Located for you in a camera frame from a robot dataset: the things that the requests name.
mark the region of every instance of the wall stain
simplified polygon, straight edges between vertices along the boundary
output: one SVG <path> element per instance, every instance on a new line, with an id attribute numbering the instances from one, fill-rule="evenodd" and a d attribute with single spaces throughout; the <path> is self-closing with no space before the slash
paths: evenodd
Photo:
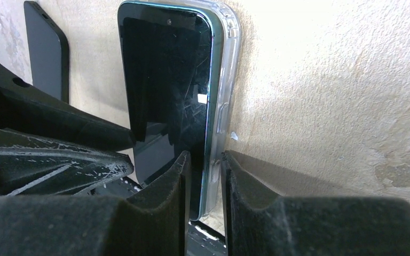
<path id="1" fill-rule="evenodd" d="M 23 58 L 21 49 L 25 49 L 25 44 L 21 39 L 21 34 L 18 27 L 15 25 L 9 8 L 6 8 L 5 2 L 0 1 L 0 32 L 5 38 L 8 57 L 11 61 L 11 66 L 6 67 L 16 75 L 23 77 L 25 75 L 25 67 L 29 66 L 27 59 Z"/>
<path id="2" fill-rule="evenodd" d="M 410 187 L 410 163 L 399 165 L 380 164 L 375 166 L 375 175 L 381 182 L 384 179 L 392 181 L 394 187 Z"/>

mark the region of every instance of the smartphone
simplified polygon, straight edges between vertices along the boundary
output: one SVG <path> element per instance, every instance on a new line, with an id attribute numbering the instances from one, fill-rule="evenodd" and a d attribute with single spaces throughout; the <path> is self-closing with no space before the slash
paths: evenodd
<path id="1" fill-rule="evenodd" d="M 32 84 L 68 103 L 69 47 L 67 37 L 33 1 L 24 2 Z"/>
<path id="2" fill-rule="evenodd" d="M 191 153 L 190 219 L 206 210 L 223 27 L 211 11 L 127 1 L 118 11 L 135 172 L 147 185 Z"/>

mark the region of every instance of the phone bezel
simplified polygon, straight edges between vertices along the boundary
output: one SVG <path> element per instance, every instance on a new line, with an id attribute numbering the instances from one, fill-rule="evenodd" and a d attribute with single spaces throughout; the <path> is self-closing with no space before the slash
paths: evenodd
<path id="1" fill-rule="evenodd" d="M 141 6 L 143 8 L 152 7 L 152 8 L 161 8 L 165 10 L 176 10 L 176 11 L 187 11 L 199 15 L 210 27 L 211 30 L 211 60 L 210 60 L 210 79 L 208 84 L 208 102 L 207 102 L 207 118 L 206 118 L 206 132 L 205 132 L 205 146 L 204 146 L 204 163 L 203 163 L 203 170 L 202 170 L 202 182 L 199 193 L 199 203 L 198 209 L 194 209 L 194 204 L 191 203 L 191 219 L 198 219 L 200 218 L 205 210 L 206 210 L 206 202 L 207 202 L 207 183 L 210 176 L 211 171 L 211 162 L 210 162 L 210 152 L 211 152 L 211 143 L 212 143 L 212 136 L 215 134 L 214 131 L 214 122 L 215 122 L 215 115 L 216 115 L 216 104 L 217 104 L 217 97 L 218 97 L 218 90 L 219 90 L 219 77 L 220 77 L 220 66 L 222 61 L 222 49 L 223 49 L 223 38 L 222 38 L 222 24 L 218 17 L 208 10 L 203 10 L 196 7 L 191 6 L 177 6 L 177 5 L 168 5 L 168 4 L 157 4 L 157 3 L 149 3 L 149 2 L 137 2 L 137 1 L 126 1 L 123 2 L 117 14 L 117 19 L 119 23 L 119 34 L 120 34 L 120 41 L 121 41 L 121 50 L 123 51 L 123 40 L 122 40 L 122 33 L 123 33 L 123 20 L 125 18 L 135 18 L 141 19 L 140 17 L 140 9 L 137 6 Z M 153 22 L 152 20 L 141 19 L 145 21 Z"/>

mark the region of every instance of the phone side button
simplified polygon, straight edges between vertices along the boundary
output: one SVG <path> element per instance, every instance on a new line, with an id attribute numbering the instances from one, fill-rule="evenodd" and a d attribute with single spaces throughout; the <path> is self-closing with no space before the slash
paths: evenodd
<path id="1" fill-rule="evenodd" d="M 227 123 L 228 123 L 227 116 L 228 116 L 228 103 L 225 103 L 219 108 L 217 133 L 226 132 Z"/>

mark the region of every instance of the phone screen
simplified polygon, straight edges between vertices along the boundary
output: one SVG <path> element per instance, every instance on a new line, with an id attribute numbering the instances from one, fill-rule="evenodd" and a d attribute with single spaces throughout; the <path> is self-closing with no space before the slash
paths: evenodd
<path id="1" fill-rule="evenodd" d="M 198 13 L 133 4 L 120 34 L 137 179 L 150 183 L 191 152 L 194 218 L 208 165 L 210 27 Z"/>

